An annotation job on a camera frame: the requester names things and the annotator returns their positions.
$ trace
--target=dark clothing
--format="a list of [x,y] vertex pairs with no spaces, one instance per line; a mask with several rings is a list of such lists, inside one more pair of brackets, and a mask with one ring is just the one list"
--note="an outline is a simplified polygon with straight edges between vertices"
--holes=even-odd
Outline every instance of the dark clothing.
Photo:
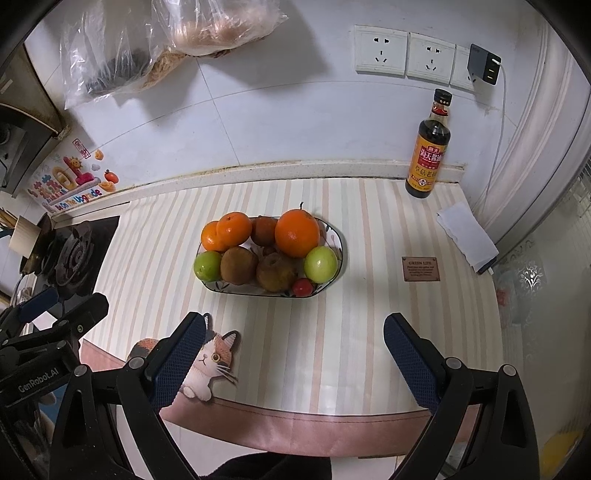
[[331,480],[330,458],[254,453],[228,460],[204,480]]

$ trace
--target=cherry tomato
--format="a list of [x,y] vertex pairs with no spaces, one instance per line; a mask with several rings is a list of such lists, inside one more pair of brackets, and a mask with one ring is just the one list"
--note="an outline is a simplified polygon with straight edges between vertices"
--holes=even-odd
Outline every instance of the cherry tomato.
[[299,278],[291,288],[296,297],[309,297],[314,291],[314,285],[307,278]]

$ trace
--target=soy sauce bottle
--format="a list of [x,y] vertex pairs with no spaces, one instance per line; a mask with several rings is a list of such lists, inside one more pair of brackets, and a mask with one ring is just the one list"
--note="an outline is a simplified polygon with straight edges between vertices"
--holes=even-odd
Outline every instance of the soy sauce bottle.
[[446,125],[451,103],[451,93],[441,88],[435,90],[431,115],[418,126],[417,143],[405,182],[407,192],[414,197],[428,197],[435,186],[437,170],[452,137]]

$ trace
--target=cat sticker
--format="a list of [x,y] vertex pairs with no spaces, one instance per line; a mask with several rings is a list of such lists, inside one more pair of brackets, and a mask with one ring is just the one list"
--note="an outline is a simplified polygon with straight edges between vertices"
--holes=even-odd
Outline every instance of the cat sticker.
[[[212,391],[209,388],[212,378],[222,377],[234,385],[238,382],[232,374],[232,355],[240,342],[240,333],[232,330],[225,335],[220,335],[211,330],[213,324],[211,314],[205,313],[203,317],[207,325],[205,343],[191,365],[179,392],[189,399],[198,398],[209,401],[212,397]],[[158,340],[152,338],[140,340],[131,349],[127,360],[135,356],[146,358],[157,343]]]

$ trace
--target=small brown sign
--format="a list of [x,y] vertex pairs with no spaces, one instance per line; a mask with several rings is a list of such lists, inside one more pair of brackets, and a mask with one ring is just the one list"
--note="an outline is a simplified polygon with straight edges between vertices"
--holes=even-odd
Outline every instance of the small brown sign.
[[404,281],[439,281],[435,257],[403,257]]

